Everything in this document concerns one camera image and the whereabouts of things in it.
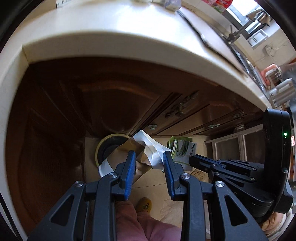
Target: crumpled paper bag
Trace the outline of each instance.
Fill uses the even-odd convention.
[[[153,169],[163,169],[163,153],[171,151],[169,148],[161,145],[152,139],[143,130],[140,130],[132,138],[127,140],[121,146],[117,147],[99,166],[101,177],[113,172],[117,164],[125,162],[130,150],[136,153],[136,172],[133,182],[140,176]]]

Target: pink pants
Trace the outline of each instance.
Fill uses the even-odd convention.
[[[181,229],[150,217],[147,212],[136,213],[130,201],[116,204],[118,241],[180,241]]]

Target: wooden cabinet door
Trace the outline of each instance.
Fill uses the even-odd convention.
[[[188,116],[192,110],[198,108],[200,98],[198,90],[190,92],[190,94],[176,94],[174,97],[174,102],[167,103],[164,111],[154,115],[155,118],[144,126],[144,131],[148,135],[158,134],[167,126],[184,119],[184,116]],[[156,125],[157,128],[150,128],[151,125]]]
[[[132,135],[183,91],[183,73],[139,61],[75,58],[32,66],[40,85],[75,128],[103,138]]]
[[[164,136],[182,136],[191,132],[192,129],[197,129],[203,125],[212,122],[220,117],[223,117],[234,111],[234,107],[228,103],[210,103],[206,107],[197,111],[195,114],[178,122],[172,127],[162,131],[159,135]]]
[[[27,234],[75,181],[83,180],[82,138],[28,69],[13,102],[5,152],[10,194]]]
[[[256,121],[260,118],[262,118],[263,112],[258,111],[258,112],[249,112],[249,113],[244,113],[242,111],[237,112],[233,116],[228,116],[225,119],[220,120],[216,124],[214,124],[213,128],[202,128],[194,133],[190,133],[192,136],[212,136],[212,137],[217,137],[220,136],[221,134],[223,135],[228,135],[232,134],[235,127],[241,125],[241,124],[248,124],[251,121]]]

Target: yellow shoe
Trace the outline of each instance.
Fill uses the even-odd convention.
[[[152,208],[152,202],[149,198],[143,197],[136,206],[136,212],[150,213]]]

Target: white paper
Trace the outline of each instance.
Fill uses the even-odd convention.
[[[136,142],[145,146],[144,153],[148,157],[152,168],[163,169],[163,153],[171,150],[152,139],[143,130],[136,133],[133,138]]]
[[[106,176],[107,174],[109,174],[110,172],[114,172],[114,170],[112,169],[112,167],[109,165],[109,162],[107,161],[107,159],[105,159],[101,165],[99,165],[99,174],[100,177]]]

